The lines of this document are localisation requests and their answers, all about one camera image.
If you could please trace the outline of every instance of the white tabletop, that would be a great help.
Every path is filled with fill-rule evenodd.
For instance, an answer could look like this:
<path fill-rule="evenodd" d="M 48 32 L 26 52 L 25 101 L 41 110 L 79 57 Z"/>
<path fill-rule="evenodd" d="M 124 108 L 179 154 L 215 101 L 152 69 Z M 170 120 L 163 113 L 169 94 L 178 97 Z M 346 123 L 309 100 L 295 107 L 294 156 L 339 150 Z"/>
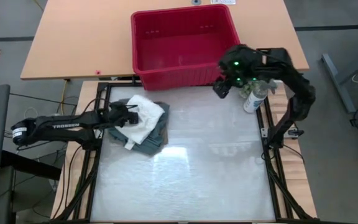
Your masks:
<path fill-rule="evenodd" d="M 236 90 L 113 87 L 110 101 L 135 94 L 170 105 L 168 144 L 150 157 L 104 135 L 92 222 L 274 221 L 257 118 Z"/>

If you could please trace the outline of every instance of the yellow cable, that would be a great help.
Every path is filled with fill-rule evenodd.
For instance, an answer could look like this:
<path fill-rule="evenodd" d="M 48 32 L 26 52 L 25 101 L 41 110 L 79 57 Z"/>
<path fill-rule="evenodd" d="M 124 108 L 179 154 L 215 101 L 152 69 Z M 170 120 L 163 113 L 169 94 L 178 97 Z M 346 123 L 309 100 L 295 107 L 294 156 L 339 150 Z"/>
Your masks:
<path fill-rule="evenodd" d="M 62 91 L 62 100 L 61 100 L 61 103 L 60 103 L 60 110 L 62 112 L 62 115 L 65 114 L 65 109 L 64 109 L 64 102 L 65 102 L 65 91 L 66 91 L 66 86 L 67 86 L 67 80 L 65 80 L 65 85 L 63 87 L 63 91 Z"/>
<path fill-rule="evenodd" d="M 35 2 L 38 5 L 38 7 L 41 9 L 41 11 L 44 11 L 43 7 L 38 3 L 37 0 L 33 0 L 33 2 Z"/>

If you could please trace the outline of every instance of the gray cloth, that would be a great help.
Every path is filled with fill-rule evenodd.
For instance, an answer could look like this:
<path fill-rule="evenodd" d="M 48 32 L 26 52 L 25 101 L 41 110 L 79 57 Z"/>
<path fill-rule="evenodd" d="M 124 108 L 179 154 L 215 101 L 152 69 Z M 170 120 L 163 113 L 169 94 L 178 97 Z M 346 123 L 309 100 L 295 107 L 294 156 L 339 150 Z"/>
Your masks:
<path fill-rule="evenodd" d="M 127 103 L 129 99 L 122 99 L 120 101 Z M 161 115 L 153 131 L 149 134 L 149 136 L 147 136 L 142 144 L 135 144 L 132 148 L 133 151 L 142 152 L 150 156 L 153 156 L 160 151 L 161 146 L 164 144 L 164 142 L 166 142 L 165 137 L 167 135 L 167 129 L 165 127 L 168 121 L 170 106 L 162 102 L 156 102 L 156 104 L 161 106 L 161 108 L 164 110 L 164 113 Z M 123 142 L 124 145 L 128 142 L 128 138 L 119 132 L 116 128 L 109 128 L 109 133 L 114 139 Z"/>

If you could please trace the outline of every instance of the towel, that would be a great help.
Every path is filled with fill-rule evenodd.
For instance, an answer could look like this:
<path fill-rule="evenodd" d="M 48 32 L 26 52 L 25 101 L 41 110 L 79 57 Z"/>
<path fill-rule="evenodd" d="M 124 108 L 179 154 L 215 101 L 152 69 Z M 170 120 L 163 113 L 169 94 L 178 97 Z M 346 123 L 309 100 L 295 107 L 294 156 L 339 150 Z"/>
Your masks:
<path fill-rule="evenodd" d="M 116 127 L 116 129 L 128 138 L 125 148 L 132 149 L 135 144 L 142 144 L 144 139 L 153 131 L 164 110 L 161 106 L 140 95 L 134 95 L 127 105 L 137 105 L 129 111 L 138 114 L 139 122 L 125 125 L 122 128 Z"/>
<path fill-rule="evenodd" d="M 128 100 L 129 99 L 123 99 L 120 101 L 127 103 Z M 161 115 L 156 127 L 142 142 L 142 144 L 135 144 L 132 148 L 133 151 L 141 152 L 150 156 L 158 153 L 161 150 L 161 146 L 168 143 L 167 122 L 170 106 L 162 102 L 156 102 L 156 104 L 163 108 L 164 114 Z M 116 128 L 109 128 L 109 133 L 115 140 L 123 142 L 124 144 L 128 142 L 128 138 L 121 134 Z"/>

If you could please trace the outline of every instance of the white cloth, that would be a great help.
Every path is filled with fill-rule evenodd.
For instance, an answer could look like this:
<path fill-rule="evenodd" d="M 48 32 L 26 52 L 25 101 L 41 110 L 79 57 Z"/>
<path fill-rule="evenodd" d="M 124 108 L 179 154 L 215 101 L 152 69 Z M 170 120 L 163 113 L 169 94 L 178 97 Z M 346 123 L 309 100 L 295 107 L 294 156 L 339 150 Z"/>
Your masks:
<path fill-rule="evenodd" d="M 140 95 L 134 95 L 127 105 L 137 105 L 135 108 L 129 109 L 129 111 L 138 114 L 139 123 L 126 124 L 122 128 L 116 128 L 128 137 L 128 143 L 125 145 L 125 148 L 131 150 L 135 143 L 142 144 L 144 139 L 153 131 L 164 110 L 161 106 Z"/>

